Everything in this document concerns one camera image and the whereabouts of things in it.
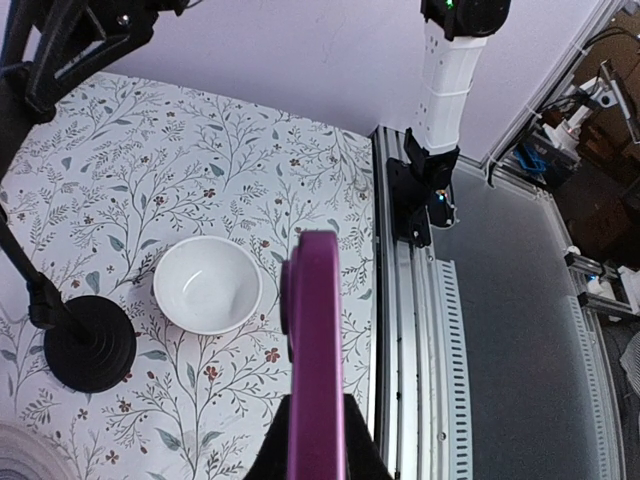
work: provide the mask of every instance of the white bowl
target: white bowl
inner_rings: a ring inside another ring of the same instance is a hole
[[[255,313],[262,277],[249,253],[235,243],[193,237],[165,253],[153,290],[158,305],[177,326],[217,335],[238,328]]]

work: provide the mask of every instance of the floral tablecloth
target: floral tablecloth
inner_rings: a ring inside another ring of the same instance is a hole
[[[112,390],[47,372],[24,282],[0,255],[0,420],[52,445],[80,479],[240,479],[291,365],[278,277],[304,229],[341,247],[345,390],[367,410],[372,298],[370,142],[258,105],[99,74],[36,127],[0,190],[11,228],[65,298],[99,294],[131,317],[138,355]],[[258,263],[254,317],[205,337],[173,326],[154,266],[192,235],[230,238]]]

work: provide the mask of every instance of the metal extrusion frame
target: metal extrusion frame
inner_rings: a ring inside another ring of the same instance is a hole
[[[471,480],[469,376],[455,266],[393,240],[386,161],[403,134],[373,135],[377,227],[374,438],[395,478]]]
[[[546,216],[554,232],[558,249],[567,254],[573,244],[555,200],[551,194],[538,190]],[[587,291],[585,273],[569,268],[575,296],[568,297],[568,304],[580,339],[583,361],[589,385],[589,396],[594,416],[598,450],[599,478],[624,480],[624,449],[622,428],[611,367],[605,349],[604,338],[597,314],[582,307],[578,296]]]

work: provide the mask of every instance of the cable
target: cable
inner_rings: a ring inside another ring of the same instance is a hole
[[[190,8],[195,7],[196,5],[200,5],[202,2],[204,2],[204,0],[196,0],[195,2],[189,3],[189,5],[187,5],[184,9],[188,10]]]
[[[453,192],[453,179],[451,179],[451,182],[449,182],[449,191],[451,192],[451,204],[455,205],[456,204],[456,196]]]
[[[602,40],[615,37],[618,35],[624,35],[626,37],[632,38],[633,40],[635,40],[637,43],[640,44],[640,38],[638,38],[636,35],[631,33],[629,30],[626,30],[622,27],[611,27],[611,28],[607,28],[606,30],[603,30],[602,32],[598,33],[597,35],[594,35],[589,40],[587,40],[587,42],[584,45],[584,48],[587,49],[589,47],[592,47],[596,43],[601,42]]]
[[[631,33],[629,30],[626,30],[622,27],[610,27],[607,28],[599,33],[597,33],[596,35],[592,36],[590,39],[588,39],[585,44],[584,44],[584,49],[588,49],[590,47],[592,47],[593,45],[595,45],[596,43],[605,40],[607,38],[611,38],[611,37],[615,37],[618,35],[624,35],[626,37],[632,38],[635,42],[637,42],[638,44],[640,44],[640,37],[634,35],[633,33]],[[558,81],[556,82],[556,84],[554,85],[553,88],[549,89],[549,94],[547,95],[547,97],[545,98],[545,100],[543,101],[547,101],[547,99],[553,94],[553,92],[555,91],[555,89],[558,87],[558,85],[560,84],[560,82],[562,81],[562,79],[566,76],[566,72],[571,72],[571,70],[575,67],[576,63],[578,63],[578,61],[581,58],[576,56],[576,58],[573,59],[573,61],[571,62],[571,64],[567,67],[567,69],[565,70],[565,74],[561,75],[560,78],[558,79]],[[596,84],[594,85],[594,89],[598,88],[598,80],[600,80],[600,74],[602,72],[602,67],[600,67],[598,69],[598,75],[597,75],[597,80],[596,80]],[[546,105],[543,105],[540,110],[538,111],[539,114],[542,114],[546,111],[549,110],[549,108],[552,108],[554,106],[556,106],[557,108],[563,108],[567,105],[568,102],[570,101],[575,101],[577,98],[579,99],[579,97],[582,94],[580,93],[580,91],[576,92],[573,95],[569,95],[569,96],[563,96],[560,97],[554,101],[552,101],[551,103],[548,103]],[[500,157],[503,157],[509,150],[511,150],[514,146],[516,146],[524,136],[526,136],[528,133],[530,133],[532,131],[532,127],[535,126],[536,120],[535,117],[534,119],[529,121],[529,125],[526,125],[525,127],[522,128],[522,130],[520,131],[520,133],[505,147],[502,149],[501,153],[500,153]],[[494,161],[493,163],[489,162],[489,165],[487,167],[487,183],[489,184],[489,186],[493,187],[492,184],[492,179],[493,179],[493,172],[494,170],[497,168],[499,162]]]

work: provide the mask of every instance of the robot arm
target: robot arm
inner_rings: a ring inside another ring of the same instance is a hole
[[[502,27],[510,2],[422,0],[424,78],[413,125],[405,135],[411,165],[401,169],[396,179],[403,186],[395,189],[400,192],[394,206],[396,218],[407,225],[396,228],[396,237],[424,246],[430,242],[429,218],[444,228],[454,224],[449,191],[466,97],[486,37]],[[147,43],[159,11],[180,15],[188,3],[12,0],[0,60],[0,180],[31,128],[54,117],[58,100],[93,73]],[[34,61],[25,62],[33,27],[42,37]]]
[[[423,75],[404,145],[411,163],[391,159],[387,165],[396,239],[423,247],[431,242],[429,225],[455,224],[451,175],[460,122],[487,37],[502,27],[509,6],[510,0],[422,2]]]
[[[629,95],[624,81],[607,60],[600,65],[597,77],[592,78],[579,88],[570,87],[564,97],[581,96],[585,98],[583,105],[569,119],[563,120],[557,127],[544,125],[544,131],[558,150],[563,151],[576,162],[580,157],[576,147],[580,143],[582,124],[591,116],[596,108],[620,106],[633,143],[640,144],[640,125],[633,99]]]

